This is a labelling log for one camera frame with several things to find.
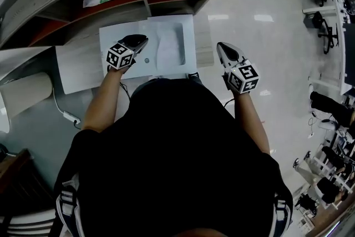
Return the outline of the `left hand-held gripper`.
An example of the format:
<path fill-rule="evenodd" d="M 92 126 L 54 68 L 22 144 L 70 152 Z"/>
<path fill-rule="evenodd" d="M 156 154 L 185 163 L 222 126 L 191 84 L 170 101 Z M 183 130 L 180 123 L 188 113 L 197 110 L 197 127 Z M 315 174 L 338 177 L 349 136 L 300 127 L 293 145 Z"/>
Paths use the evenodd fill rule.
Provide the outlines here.
<path fill-rule="evenodd" d="M 143 34 L 131 34 L 117 42 L 107 51 L 106 62 L 114 69 L 130 66 L 137 54 L 147 45 L 149 39 Z"/>

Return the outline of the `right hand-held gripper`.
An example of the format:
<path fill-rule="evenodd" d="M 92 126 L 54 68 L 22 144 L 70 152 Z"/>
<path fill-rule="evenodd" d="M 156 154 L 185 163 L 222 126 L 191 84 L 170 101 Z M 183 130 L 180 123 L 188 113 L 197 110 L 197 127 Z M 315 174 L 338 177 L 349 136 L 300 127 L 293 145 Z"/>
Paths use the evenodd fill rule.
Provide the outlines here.
<path fill-rule="evenodd" d="M 224 74 L 222 78 L 228 90 L 237 94 L 249 93 L 257 87 L 260 76 L 256 66 L 245 59 L 245 55 L 240 48 L 225 43 L 218 42 L 216 45 L 218 58 L 224 66 Z M 230 65 L 230 61 L 241 61 L 234 66 Z"/>

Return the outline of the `white rectangular sink basin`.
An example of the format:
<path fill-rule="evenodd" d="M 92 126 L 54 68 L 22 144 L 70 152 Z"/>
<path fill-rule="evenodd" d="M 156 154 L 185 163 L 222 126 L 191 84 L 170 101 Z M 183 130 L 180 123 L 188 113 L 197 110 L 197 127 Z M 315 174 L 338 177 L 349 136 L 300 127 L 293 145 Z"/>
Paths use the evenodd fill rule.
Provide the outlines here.
<path fill-rule="evenodd" d="M 156 33 L 158 22 L 181 23 L 184 34 L 185 64 L 170 69 L 158 70 L 156 65 L 156 52 L 159 45 Z M 192 15 L 174 15 L 149 17 L 143 21 L 129 22 L 107 26 L 99 29 L 100 51 L 104 74 L 107 73 L 106 55 L 110 47 L 131 34 L 143 34 L 149 41 L 144 49 L 135 57 L 136 63 L 124 74 L 124 79 L 160 76 L 172 74 L 193 73 L 197 70 L 194 23 Z"/>

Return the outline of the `person's left forearm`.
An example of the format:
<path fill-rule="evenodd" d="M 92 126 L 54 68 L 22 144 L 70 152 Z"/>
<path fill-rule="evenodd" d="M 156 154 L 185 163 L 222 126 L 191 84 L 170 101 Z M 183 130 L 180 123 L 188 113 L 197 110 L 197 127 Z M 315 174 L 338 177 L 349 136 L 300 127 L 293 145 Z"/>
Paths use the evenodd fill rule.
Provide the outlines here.
<path fill-rule="evenodd" d="M 104 131 L 115 121 L 120 81 L 130 67 L 110 69 L 85 113 L 82 130 Z"/>

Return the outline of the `person's right forearm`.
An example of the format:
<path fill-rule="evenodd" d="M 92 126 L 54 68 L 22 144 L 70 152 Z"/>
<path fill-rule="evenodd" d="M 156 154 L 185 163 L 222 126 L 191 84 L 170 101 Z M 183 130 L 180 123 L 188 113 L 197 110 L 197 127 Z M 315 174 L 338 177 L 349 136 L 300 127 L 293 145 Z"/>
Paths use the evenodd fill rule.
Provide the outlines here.
<path fill-rule="evenodd" d="M 245 132 L 255 142 L 260 151 L 270 154 L 270 145 L 262 121 L 248 93 L 233 92 L 235 102 L 235 118 Z"/>

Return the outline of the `grey wooden desk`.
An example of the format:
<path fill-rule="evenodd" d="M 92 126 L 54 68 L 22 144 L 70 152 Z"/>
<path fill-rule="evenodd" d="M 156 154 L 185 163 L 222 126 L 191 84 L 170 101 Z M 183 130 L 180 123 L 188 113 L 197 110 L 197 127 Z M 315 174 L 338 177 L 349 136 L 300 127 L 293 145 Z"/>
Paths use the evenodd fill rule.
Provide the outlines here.
<path fill-rule="evenodd" d="M 56 47 L 60 78 L 65 94 L 94 88 L 103 80 L 99 29 L 126 22 L 147 19 L 144 7 L 134 5 L 127 12 L 115 8 L 79 20 L 68 26 L 67 43 Z M 214 64 L 210 26 L 207 15 L 199 12 L 193 16 L 196 63 L 198 68 Z"/>

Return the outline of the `grey computer box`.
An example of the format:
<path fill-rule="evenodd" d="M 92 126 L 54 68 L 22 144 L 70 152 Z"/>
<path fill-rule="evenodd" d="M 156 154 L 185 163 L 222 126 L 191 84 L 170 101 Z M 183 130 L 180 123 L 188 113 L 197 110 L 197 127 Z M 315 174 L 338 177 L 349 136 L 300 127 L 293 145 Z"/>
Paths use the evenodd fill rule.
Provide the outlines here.
<path fill-rule="evenodd" d="M 323 17 L 320 12 L 305 14 L 304 25 L 306 28 L 320 29 L 323 23 Z"/>

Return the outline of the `black office chair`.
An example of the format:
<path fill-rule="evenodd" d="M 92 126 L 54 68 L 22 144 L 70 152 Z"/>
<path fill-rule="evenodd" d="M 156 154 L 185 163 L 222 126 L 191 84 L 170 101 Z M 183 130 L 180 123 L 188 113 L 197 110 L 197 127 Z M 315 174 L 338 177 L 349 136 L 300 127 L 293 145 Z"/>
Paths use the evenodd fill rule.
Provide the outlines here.
<path fill-rule="evenodd" d="M 339 46 L 339 34 L 338 28 L 336 24 L 336 31 L 333 32 L 333 27 L 329 26 L 326 19 L 317 12 L 317 17 L 319 18 L 319 33 L 318 38 L 323 38 L 323 53 L 328 54 L 330 49 L 334 48 L 335 46 Z"/>

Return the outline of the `long white desk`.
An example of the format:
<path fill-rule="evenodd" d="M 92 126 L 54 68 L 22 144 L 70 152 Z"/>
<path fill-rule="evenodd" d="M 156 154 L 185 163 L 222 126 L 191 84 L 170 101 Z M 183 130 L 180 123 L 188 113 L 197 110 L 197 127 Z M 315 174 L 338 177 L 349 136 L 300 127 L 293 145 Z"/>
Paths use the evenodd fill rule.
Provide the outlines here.
<path fill-rule="evenodd" d="M 345 94 L 352 88 L 351 84 L 346 82 L 347 73 L 346 73 L 346 41 L 345 41 L 345 31 L 344 28 L 345 24 L 350 24 L 351 20 L 347 10 L 344 8 L 344 1 L 345 0 L 332 0 L 332 4 L 326 5 L 323 7 L 314 7 L 303 9 L 302 13 L 305 15 L 315 14 L 317 12 L 325 12 L 325 13 L 332 13 L 335 15 L 335 23 L 336 27 L 338 28 L 338 42 L 339 48 L 341 50 L 341 60 L 340 60 L 340 71 L 339 76 L 336 79 L 326 79 L 323 76 L 317 78 L 309 77 L 308 81 L 312 83 L 316 83 L 319 85 L 323 85 L 327 88 L 332 88 L 337 91 L 341 95 Z"/>

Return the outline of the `person's black shirt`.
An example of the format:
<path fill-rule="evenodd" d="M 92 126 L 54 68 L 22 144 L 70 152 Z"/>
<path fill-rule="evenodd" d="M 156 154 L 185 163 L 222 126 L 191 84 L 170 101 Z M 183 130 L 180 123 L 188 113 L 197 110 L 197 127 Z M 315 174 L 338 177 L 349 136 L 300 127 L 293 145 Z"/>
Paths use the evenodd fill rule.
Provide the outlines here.
<path fill-rule="evenodd" d="M 54 192 L 77 237 L 282 237 L 293 207 L 278 163 L 188 79 L 148 83 L 113 125 L 77 133 Z"/>

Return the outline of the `dark brown wooden cabinet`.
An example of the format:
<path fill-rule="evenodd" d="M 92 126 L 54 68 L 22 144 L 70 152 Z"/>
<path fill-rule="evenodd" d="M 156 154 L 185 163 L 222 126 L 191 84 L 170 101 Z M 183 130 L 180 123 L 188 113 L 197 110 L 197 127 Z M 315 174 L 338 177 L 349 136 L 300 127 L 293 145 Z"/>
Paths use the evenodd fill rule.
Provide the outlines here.
<path fill-rule="evenodd" d="M 44 181 L 28 149 L 8 155 L 0 151 L 0 216 L 16 216 L 53 207 L 52 189 Z"/>

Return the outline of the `white ribbed seat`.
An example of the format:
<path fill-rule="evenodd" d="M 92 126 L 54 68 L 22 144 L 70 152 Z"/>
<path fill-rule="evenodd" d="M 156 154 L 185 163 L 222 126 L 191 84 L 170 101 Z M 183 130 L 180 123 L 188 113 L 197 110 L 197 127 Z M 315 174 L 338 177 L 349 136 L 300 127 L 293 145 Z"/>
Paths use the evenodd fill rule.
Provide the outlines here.
<path fill-rule="evenodd" d="M 55 209 L 23 215 L 0 214 L 0 237 L 49 237 Z"/>

